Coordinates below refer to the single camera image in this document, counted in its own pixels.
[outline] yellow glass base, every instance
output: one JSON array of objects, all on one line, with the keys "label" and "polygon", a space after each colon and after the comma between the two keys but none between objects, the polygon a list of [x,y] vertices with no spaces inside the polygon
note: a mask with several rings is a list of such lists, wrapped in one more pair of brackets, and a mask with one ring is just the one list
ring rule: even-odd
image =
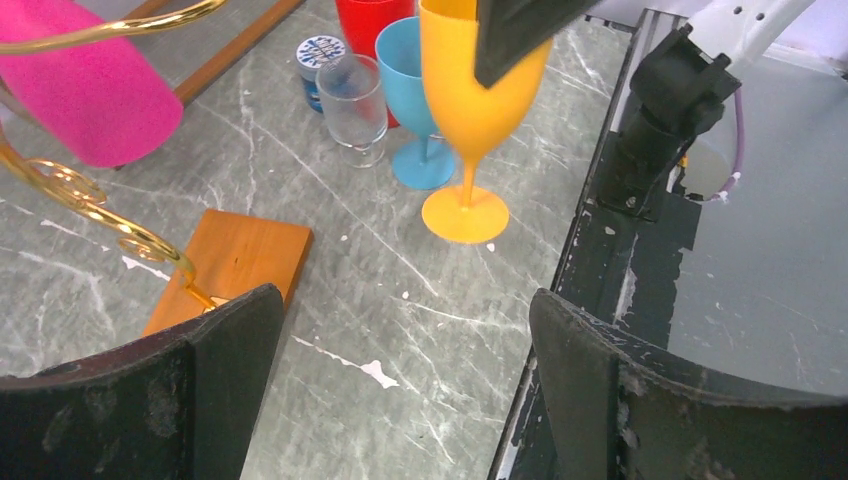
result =
[{"label": "yellow glass base", "polygon": [[477,244],[492,240],[506,229],[509,208],[488,190],[474,187],[471,206],[462,207],[462,187],[445,187],[427,198],[421,209],[431,232],[456,243]]}]

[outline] pink cylinder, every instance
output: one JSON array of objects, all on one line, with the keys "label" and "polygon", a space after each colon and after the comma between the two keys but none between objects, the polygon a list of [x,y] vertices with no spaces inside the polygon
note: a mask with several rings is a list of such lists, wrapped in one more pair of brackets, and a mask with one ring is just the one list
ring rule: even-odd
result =
[{"label": "pink cylinder", "polygon": [[[0,41],[35,40],[101,23],[71,0],[5,0]],[[0,77],[46,130],[94,167],[146,156],[182,119],[179,98],[126,38],[0,55]]]}]

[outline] black panel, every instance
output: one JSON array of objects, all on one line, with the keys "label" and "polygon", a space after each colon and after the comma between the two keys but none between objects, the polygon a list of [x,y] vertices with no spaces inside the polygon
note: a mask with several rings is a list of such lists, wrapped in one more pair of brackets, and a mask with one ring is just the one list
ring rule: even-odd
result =
[{"label": "black panel", "polygon": [[474,74],[486,88],[599,0],[478,0]]},{"label": "black panel", "polygon": [[848,397],[711,370],[546,290],[530,330],[565,478],[848,478]]},{"label": "black panel", "polygon": [[0,377],[0,479],[237,480],[283,319],[265,285],[117,349]]}]

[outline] gold metal stand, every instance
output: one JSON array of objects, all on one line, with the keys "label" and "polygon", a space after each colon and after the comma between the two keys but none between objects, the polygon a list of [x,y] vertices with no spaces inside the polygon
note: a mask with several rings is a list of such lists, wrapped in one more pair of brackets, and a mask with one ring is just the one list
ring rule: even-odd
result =
[{"label": "gold metal stand", "polygon": [[[26,55],[109,38],[170,30],[205,17],[227,1],[201,0],[167,15],[110,22],[43,39],[0,44],[0,55]],[[20,108],[14,108],[16,102],[2,82],[0,94],[0,100],[9,97],[3,103],[12,104],[16,113],[28,117]],[[24,159],[12,148],[2,128],[0,163],[20,180],[63,207],[117,231],[121,235],[118,244],[126,252],[143,260],[169,261],[176,267],[182,278],[175,276],[171,279],[145,329],[145,335],[214,309],[266,282],[274,283],[283,291],[288,305],[312,244],[312,232],[306,227],[210,210],[203,215],[189,242],[192,254],[203,259],[198,269],[185,253],[164,238],[104,208],[106,194],[92,180],[50,160]],[[199,286],[206,284],[214,288],[214,295]]]}]

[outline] wooden frame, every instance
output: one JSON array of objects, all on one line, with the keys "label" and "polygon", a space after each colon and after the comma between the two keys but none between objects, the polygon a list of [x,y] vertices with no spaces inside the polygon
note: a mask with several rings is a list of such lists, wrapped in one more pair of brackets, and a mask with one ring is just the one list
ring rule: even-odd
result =
[{"label": "wooden frame", "polygon": [[[131,19],[155,15],[169,2],[170,0],[146,0],[124,18]],[[182,100],[183,105],[188,105],[203,93],[212,82],[233,66],[302,2],[303,0],[278,0],[184,82],[174,88],[174,93]]]}]

